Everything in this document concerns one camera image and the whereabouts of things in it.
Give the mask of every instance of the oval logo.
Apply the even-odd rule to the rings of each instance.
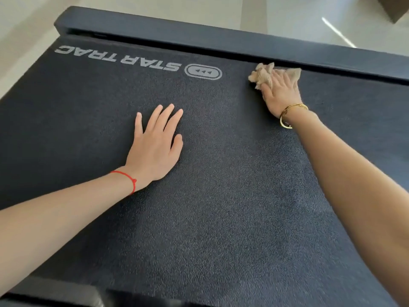
[[[195,63],[187,65],[184,68],[184,72],[190,77],[205,78],[207,80],[218,80],[223,74],[219,68]]]

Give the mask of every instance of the gold bracelet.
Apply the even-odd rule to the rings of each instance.
[[[294,104],[288,106],[287,108],[285,108],[284,111],[283,111],[283,112],[281,113],[281,115],[280,115],[280,124],[281,124],[284,128],[292,129],[291,125],[289,125],[288,123],[283,122],[283,117],[284,117],[284,115],[287,114],[288,109],[289,109],[289,108],[292,108],[292,107],[294,107],[294,106],[300,106],[300,107],[305,108],[305,109],[308,110],[308,107],[307,107],[304,103],[294,103]]]

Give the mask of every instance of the person's left hand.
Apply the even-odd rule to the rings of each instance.
[[[119,168],[137,180],[137,189],[148,186],[152,181],[162,179],[179,160],[183,147],[181,134],[172,138],[183,114],[178,110],[168,121],[175,106],[169,105],[162,113],[158,106],[149,119],[145,132],[142,129],[142,114],[137,113],[135,136],[125,166]]]

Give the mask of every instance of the white logo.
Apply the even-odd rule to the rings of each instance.
[[[59,54],[70,54],[73,53],[74,56],[83,56],[83,55],[88,55],[88,58],[92,59],[97,59],[97,60],[103,60],[103,61],[111,61],[111,62],[116,62],[118,59],[116,59],[116,56],[118,54],[110,54],[108,55],[107,51],[99,52],[95,51],[92,49],[82,49],[79,47],[73,47],[73,46],[60,46],[55,50],[56,53]],[[166,70],[166,71],[178,71],[179,68],[181,67],[181,63],[175,63],[175,62],[168,62],[166,66],[162,66],[163,61],[162,60],[149,60],[145,59],[144,57],[131,57],[129,55],[126,55],[123,57],[120,62],[126,65],[134,65],[136,61],[140,61],[139,65],[141,67],[150,67],[154,69],[159,69],[159,70]]]
[[[222,77],[222,70],[208,65],[192,63],[184,68],[184,72],[190,77],[204,78],[207,80],[218,80]]]

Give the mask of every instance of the skin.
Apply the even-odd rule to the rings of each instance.
[[[269,111],[280,117],[302,103],[297,83],[273,72],[273,91],[261,86]],[[168,118],[170,105],[153,112],[145,133],[137,114],[135,140],[126,164],[118,170],[137,179],[136,190],[163,178],[183,146],[172,137],[182,110]],[[409,305],[409,194],[339,139],[305,108],[292,107],[284,117],[304,146],[318,182],[356,249],[383,286],[401,305]],[[80,230],[132,191],[121,174],[44,195],[0,211],[0,295],[11,289]]]

